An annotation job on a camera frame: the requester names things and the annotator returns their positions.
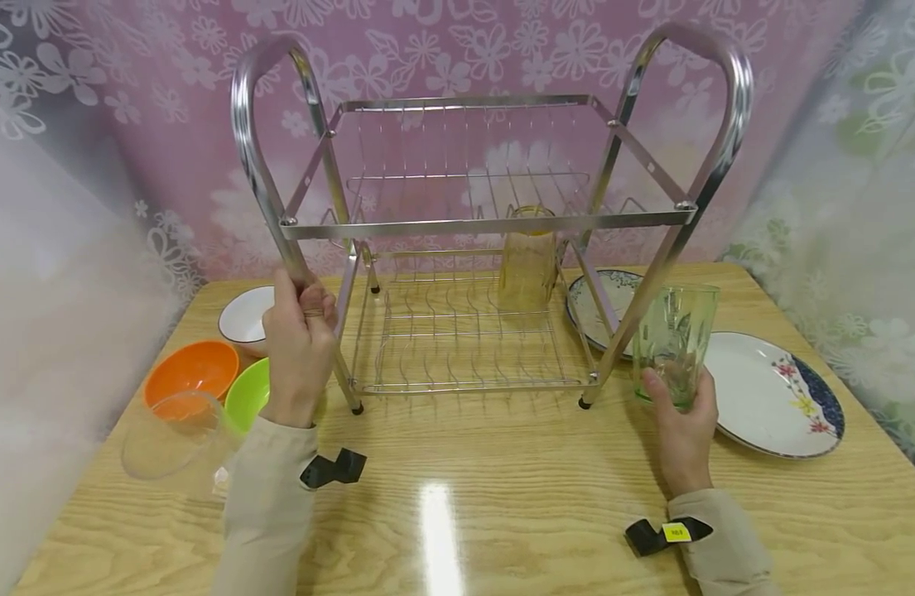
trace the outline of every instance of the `yellow label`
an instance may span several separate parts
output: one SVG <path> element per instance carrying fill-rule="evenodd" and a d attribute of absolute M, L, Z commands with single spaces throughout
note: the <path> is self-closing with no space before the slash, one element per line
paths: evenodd
<path fill-rule="evenodd" d="M 693 537 L 689 535 L 689 528 L 679 522 L 663 523 L 662 533 L 666 535 L 666 542 L 693 541 Z"/>

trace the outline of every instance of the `plate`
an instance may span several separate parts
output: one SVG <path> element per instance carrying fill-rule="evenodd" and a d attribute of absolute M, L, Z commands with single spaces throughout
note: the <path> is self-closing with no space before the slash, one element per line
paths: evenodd
<path fill-rule="evenodd" d="M 612 304 L 616 319 L 619 321 L 626 313 L 630 302 L 633 301 L 633 294 L 639 282 L 642 281 L 642 276 L 621 269 L 600 269 L 597 274 L 600 275 L 603 291 L 609 296 L 609 303 Z M 586 336 L 587 343 L 597 350 L 605 352 L 606 345 L 609 343 L 609 334 L 606 333 L 606 325 L 603 325 L 600 312 L 596 309 L 593 292 L 586 281 L 586 276 L 577 277 L 570 284 L 570 292 L 566 296 L 566 316 L 569 316 L 570 322 L 579 329 L 574 316 L 575 312 L 583 324 L 583 334 Z M 632 343 L 626 345 L 623 357 L 633 357 Z"/>
<path fill-rule="evenodd" d="M 808 459 L 833 451 L 845 434 L 845 413 L 825 379 L 777 345 L 716 331 L 706 367 L 715 377 L 719 428 L 742 445 Z"/>

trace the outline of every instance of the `drinking glass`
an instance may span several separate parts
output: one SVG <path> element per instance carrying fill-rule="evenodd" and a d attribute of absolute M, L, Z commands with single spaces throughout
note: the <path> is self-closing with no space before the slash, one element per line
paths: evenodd
<path fill-rule="evenodd" d="M 651 368 L 669 387 L 676 408 L 691 407 L 719 293 L 719 288 L 710 285 L 670 285 L 659 290 L 633 336 L 637 396 L 651 401 L 642 387 L 642 371 Z"/>
<path fill-rule="evenodd" d="M 200 500 L 224 500 L 225 465 L 243 435 L 204 391 L 183 391 L 143 407 L 126 430 L 120 453 L 131 477 Z"/>
<path fill-rule="evenodd" d="M 525 205 L 511 218 L 552 218 L 540 205 Z M 497 291 L 498 307 L 512 313 L 543 312 L 556 283 L 556 233 L 509 232 L 503 240 L 503 260 Z"/>

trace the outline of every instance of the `blue patterned plate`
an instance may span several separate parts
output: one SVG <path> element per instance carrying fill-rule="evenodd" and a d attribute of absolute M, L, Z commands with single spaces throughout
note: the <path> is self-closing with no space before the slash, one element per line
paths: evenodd
<path fill-rule="evenodd" d="M 749 334 L 716 331 L 706 367 L 719 428 L 742 445 L 789 459 L 831 453 L 845 434 L 835 394 L 800 358 Z"/>
<path fill-rule="evenodd" d="M 633 294 L 639 282 L 642 281 L 642 276 L 621 269 L 600 269 L 597 274 L 600 274 L 600 283 L 603 284 L 603 289 L 606 290 L 606 294 L 609 296 L 609 303 L 613 306 L 616 318 L 621 320 L 633 300 Z M 574 316 L 575 312 L 583 324 L 583 333 L 586 336 L 587 343 L 597 350 L 605 352 L 606 344 L 609 343 L 609 335 L 606 333 L 606 325 L 603 325 L 600 310 L 596 309 L 596 302 L 593 300 L 593 293 L 590 292 L 590 285 L 583 276 L 577 277 L 570 284 L 570 292 L 566 296 L 566 315 L 569 316 L 570 322 L 578 329 Z M 626 350 L 623 351 L 623 357 L 633 357 L 632 343 L 627 344 Z"/>

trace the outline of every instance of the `black strap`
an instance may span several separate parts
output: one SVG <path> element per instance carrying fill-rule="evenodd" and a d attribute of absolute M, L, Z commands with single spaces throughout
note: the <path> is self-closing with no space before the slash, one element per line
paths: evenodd
<path fill-rule="evenodd" d="M 334 462 L 319 455 L 315 456 L 305 471 L 301 472 L 300 478 L 308 488 L 321 488 L 333 481 L 342 484 L 356 483 L 358 478 L 361 478 L 364 462 L 367 460 L 368 458 L 360 453 L 342 447 L 338 459 Z"/>
<path fill-rule="evenodd" d="M 695 518 L 676 518 L 671 522 L 681 523 L 685 526 L 689 531 L 691 541 L 702 540 L 713 532 L 712 526 Z M 649 520 L 639 520 L 626 528 L 626 540 L 633 547 L 633 551 L 637 553 L 637 557 L 648 557 L 676 544 L 676 542 L 666 540 L 666 535 L 661 526 L 659 532 L 656 532 Z"/>

